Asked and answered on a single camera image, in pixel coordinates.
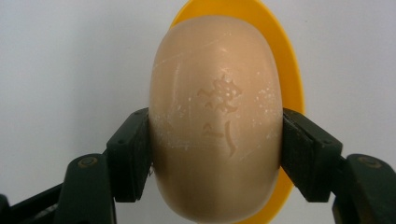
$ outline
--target white background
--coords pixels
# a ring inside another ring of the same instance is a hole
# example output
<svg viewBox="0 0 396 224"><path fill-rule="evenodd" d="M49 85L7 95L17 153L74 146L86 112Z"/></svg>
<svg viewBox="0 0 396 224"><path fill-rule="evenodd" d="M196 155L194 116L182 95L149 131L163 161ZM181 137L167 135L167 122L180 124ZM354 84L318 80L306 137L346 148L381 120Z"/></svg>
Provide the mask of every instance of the white background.
<svg viewBox="0 0 396 224"><path fill-rule="evenodd" d="M0 1L0 192L11 204L63 181L148 106L155 51L185 1ZM306 115L344 144L396 167L396 2L264 1L286 30ZM333 223L331 203L294 190L272 223ZM119 223L190 223L148 180Z"/></svg>

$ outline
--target screw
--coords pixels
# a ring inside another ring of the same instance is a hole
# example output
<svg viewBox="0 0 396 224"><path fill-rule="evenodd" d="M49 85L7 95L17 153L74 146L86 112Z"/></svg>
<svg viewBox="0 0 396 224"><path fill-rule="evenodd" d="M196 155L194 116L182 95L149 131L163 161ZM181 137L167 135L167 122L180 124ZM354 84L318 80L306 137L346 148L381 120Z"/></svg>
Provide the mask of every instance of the screw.
<svg viewBox="0 0 396 224"><path fill-rule="evenodd" d="M97 162L98 159L96 159L95 157L86 157L78 162L78 166L79 168L87 168L89 166L95 165Z"/></svg>
<svg viewBox="0 0 396 224"><path fill-rule="evenodd" d="M371 157L361 156L358 158L358 161L365 164L368 167L375 169L378 169L382 166L381 162Z"/></svg>

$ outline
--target black plastic part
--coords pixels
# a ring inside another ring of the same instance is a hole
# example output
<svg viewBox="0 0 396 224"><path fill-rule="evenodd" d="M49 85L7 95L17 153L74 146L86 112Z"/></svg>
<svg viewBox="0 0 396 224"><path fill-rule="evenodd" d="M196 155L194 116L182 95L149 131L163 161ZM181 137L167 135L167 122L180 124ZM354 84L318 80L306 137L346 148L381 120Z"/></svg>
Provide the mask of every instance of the black plastic part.
<svg viewBox="0 0 396 224"><path fill-rule="evenodd" d="M0 194L0 223L10 223L10 209L7 197Z"/></svg>
<svg viewBox="0 0 396 224"><path fill-rule="evenodd" d="M0 223L52 223L61 188L57 185L12 207L6 196L0 195Z"/></svg>
<svg viewBox="0 0 396 224"><path fill-rule="evenodd" d="M69 163L54 223L116 223L104 155L90 154Z"/></svg>
<svg viewBox="0 0 396 224"><path fill-rule="evenodd" d="M134 112L107 142L107 162L116 202L140 200L152 164L149 110Z"/></svg>
<svg viewBox="0 0 396 224"><path fill-rule="evenodd" d="M33 221L37 219L36 215L38 213L45 213L46 209L51 208L58 202L61 189L62 184L57 185L44 192L41 192L32 198L29 198L21 203L17 203L12 206L11 213L14 221L20 222L22 220L25 220L25 222L27 222L27 220Z"/></svg>
<svg viewBox="0 0 396 224"><path fill-rule="evenodd" d="M336 223L396 223L396 174L392 168L377 158L354 154L346 158L342 169L344 179L338 184L346 192L335 194ZM348 212L351 207L356 212Z"/></svg>
<svg viewBox="0 0 396 224"><path fill-rule="evenodd" d="M283 109L281 165L307 201L327 202L342 144L302 114Z"/></svg>

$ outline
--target yellow plate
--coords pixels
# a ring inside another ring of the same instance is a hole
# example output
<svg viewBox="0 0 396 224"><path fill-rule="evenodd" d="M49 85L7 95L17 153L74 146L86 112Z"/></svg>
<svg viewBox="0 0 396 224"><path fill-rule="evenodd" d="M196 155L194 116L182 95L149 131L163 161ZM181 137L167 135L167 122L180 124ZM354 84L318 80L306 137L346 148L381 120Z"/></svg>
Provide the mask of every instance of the yellow plate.
<svg viewBox="0 0 396 224"><path fill-rule="evenodd" d="M177 14L172 26L204 15L232 16L254 25L268 41L276 60L283 107L304 113L303 85L297 60L280 23L271 11L257 0L190 0ZM239 224L268 223L281 209L291 192L292 183L281 169L276 188L264 208Z"/></svg>

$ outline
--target soap bar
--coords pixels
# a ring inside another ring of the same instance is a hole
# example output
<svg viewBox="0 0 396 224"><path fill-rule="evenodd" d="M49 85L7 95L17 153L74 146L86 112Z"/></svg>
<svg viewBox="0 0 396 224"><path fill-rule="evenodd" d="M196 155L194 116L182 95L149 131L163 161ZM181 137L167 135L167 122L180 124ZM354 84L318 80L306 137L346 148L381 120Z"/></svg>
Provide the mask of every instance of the soap bar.
<svg viewBox="0 0 396 224"><path fill-rule="evenodd" d="M157 185L180 216L229 223L265 205L279 169L282 101L274 56L254 26L203 16L170 29L148 118Z"/></svg>

